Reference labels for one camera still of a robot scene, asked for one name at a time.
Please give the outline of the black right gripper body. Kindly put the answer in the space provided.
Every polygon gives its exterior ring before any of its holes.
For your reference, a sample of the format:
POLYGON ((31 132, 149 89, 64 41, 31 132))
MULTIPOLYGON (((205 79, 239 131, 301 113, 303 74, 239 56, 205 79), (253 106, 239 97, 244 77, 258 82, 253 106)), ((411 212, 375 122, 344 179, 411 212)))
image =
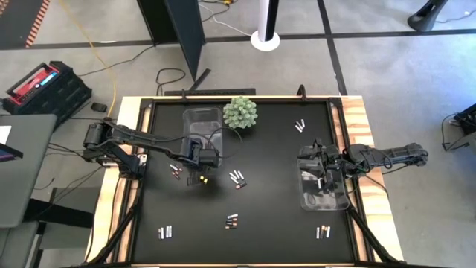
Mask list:
POLYGON ((298 169, 316 178, 324 178, 330 170, 341 169, 341 155, 335 145, 325 146, 320 139, 300 149, 298 169))

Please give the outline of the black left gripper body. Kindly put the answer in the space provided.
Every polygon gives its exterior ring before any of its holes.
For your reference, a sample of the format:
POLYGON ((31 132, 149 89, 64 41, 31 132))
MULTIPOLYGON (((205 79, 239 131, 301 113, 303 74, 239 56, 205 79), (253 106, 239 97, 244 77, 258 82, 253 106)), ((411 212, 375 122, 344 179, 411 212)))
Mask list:
POLYGON ((185 138, 181 146, 181 161, 194 167, 219 167, 219 151, 206 147, 200 138, 185 138))

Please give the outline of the clear plastic bin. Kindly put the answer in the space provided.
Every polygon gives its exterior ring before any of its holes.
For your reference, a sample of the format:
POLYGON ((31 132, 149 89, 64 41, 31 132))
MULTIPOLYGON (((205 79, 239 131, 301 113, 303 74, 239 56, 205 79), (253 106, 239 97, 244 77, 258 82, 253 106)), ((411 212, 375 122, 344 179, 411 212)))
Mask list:
POLYGON ((185 138, 200 138, 206 147, 217 149, 220 166, 223 156, 221 110, 214 107, 187 109, 182 118, 185 138))
POLYGON ((300 190, 300 204, 305 211, 341 211, 349 207, 350 201, 347 197, 344 185, 344 175, 342 167, 340 170, 330 170, 333 175, 335 191, 333 194, 323 193, 319 188, 319 179, 310 173, 298 169, 297 156, 297 179, 300 190))

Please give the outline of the green succulent in grey pot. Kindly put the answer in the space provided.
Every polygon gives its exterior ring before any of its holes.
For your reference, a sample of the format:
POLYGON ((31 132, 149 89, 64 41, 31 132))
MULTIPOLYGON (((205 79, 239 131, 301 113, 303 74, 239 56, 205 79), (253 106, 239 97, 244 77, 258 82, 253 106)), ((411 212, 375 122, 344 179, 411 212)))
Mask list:
POLYGON ((233 129, 246 129, 257 123, 257 105, 244 96, 232 98, 230 103, 223 107, 225 124, 233 129))

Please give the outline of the black diagonal support strut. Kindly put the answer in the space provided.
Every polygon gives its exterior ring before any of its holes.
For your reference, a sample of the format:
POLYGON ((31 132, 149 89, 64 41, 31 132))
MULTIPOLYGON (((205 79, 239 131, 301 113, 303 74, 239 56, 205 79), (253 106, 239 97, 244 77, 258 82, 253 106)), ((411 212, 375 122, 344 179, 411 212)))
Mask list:
POLYGON ((141 201, 141 189, 142 189, 143 182, 139 181, 137 187, 135 188, 135 197, 133 203, 129 210, 127 211, 124 218, 120 221, 118 227, 115 229, 115 232, 112 236, 107 240, 106 245, 99 251, 96 257, 87 261, 88 265, 95 265, 95 264, 103 264, 112 250, 116 247, 116 244, 122 238, 126 227, 129 225, 131 220, 135 217, 138 213, 139 202, 141 201))
POLYGON ((396 258, 394 258, 384 247, 383 245, 380 244, 380 242, 377 240, 375 235, 371 232, 370 228, 368 225, 365 223, 365 221, 361 218, 361 216, 358 214, 356 208, 353 205, 350 205, 347 208, 348 214, 354 219, 354 221, 357 223, 358 227, 361 229, 362 234, 364 238, 368 241, 370 246, 375 250, 376 254, 380 257, 380 259, 384 263, 401 263, 403 264, 404 261, 399 261, 396 258))

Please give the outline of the white pole with round base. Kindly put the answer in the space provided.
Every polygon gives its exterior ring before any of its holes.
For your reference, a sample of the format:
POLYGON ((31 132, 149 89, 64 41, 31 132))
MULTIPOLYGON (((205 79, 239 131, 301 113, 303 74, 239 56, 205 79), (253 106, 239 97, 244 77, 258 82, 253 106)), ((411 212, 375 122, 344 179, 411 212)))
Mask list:
POLYGON ((258 27, 251 35, 251 44, 259 51, 273 51, 280 44, 275 32, 280 0, 260 0, 258 27))

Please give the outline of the black divider panel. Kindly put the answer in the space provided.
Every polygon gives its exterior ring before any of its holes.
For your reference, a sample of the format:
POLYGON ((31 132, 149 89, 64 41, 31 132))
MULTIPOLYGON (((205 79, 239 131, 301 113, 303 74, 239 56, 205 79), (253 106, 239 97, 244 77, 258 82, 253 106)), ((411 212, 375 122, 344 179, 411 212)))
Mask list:
POLYGON ((136 0, 153 45, 178 42, 196 80, 205 33, 198 0, 136 0))

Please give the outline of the black desk base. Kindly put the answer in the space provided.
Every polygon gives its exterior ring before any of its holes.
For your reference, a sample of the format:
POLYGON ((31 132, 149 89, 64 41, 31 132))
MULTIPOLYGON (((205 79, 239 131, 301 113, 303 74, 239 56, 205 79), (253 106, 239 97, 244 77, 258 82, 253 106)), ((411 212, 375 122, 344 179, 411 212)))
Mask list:
POLYGON ((94 215, 91 212, 56 205, 52 202, 30 199, 24 213, 23 221, 41 221, 66 226, 91 228, 94 225, 94 215))

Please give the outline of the black equipment box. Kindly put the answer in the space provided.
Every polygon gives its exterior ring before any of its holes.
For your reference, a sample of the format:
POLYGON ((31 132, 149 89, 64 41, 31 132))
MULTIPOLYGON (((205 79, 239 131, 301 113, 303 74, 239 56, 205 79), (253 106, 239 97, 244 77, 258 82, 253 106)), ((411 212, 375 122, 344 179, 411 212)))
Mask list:
POLYGON ((462 112, 457 112, 454 120, 459 124, 465 135, 476 132, 476 103, 462 112))

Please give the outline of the red black tool case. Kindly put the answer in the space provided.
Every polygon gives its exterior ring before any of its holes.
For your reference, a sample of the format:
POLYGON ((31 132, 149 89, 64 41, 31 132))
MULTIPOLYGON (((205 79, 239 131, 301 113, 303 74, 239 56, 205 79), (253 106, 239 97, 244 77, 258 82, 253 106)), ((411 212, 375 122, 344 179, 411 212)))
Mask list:
POLYGON ((52 114, 59 127, 91 98, 92 89, 64 62, 50 61, 40 63, 6 93, 2 106, 11 115, 52 114))

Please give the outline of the grey desk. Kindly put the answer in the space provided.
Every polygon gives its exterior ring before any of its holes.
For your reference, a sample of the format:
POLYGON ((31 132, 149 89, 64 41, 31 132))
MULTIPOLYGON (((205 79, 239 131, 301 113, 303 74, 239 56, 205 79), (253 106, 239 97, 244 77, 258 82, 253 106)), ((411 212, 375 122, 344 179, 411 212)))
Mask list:
POLYGON ((56 121, 55 115, 0 115, 0 126, 12 127, 6 145, 23 153, 0 162, 0 229, 23 221, 56 121))

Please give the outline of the black floor stand base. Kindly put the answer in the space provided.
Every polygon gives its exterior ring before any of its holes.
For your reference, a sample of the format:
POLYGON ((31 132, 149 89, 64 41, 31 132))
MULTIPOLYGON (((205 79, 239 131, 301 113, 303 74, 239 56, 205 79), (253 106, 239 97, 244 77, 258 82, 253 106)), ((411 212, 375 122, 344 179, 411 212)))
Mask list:
POLYGON ((410 28, 417 32, 431 31, 441 10, 449 0, 427 0, 421 8, 407 19, 410 28))

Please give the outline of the dark purple tablet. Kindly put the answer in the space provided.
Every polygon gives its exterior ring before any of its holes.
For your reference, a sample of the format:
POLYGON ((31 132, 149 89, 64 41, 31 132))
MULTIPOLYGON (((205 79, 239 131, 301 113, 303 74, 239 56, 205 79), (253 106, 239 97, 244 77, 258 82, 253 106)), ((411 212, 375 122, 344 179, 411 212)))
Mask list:
POLYGON ((9 162, 22 158, 23 153, 21 151, 0 143, 0 162, 9 162))

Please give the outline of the orange black striped mat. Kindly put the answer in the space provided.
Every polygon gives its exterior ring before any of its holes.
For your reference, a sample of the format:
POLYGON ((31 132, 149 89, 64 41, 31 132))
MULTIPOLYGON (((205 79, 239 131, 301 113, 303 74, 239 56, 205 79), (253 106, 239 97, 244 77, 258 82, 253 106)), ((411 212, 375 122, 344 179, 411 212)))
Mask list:
POLYGON ((0 0, 0 50, 29 48, 51 0, 0 0))

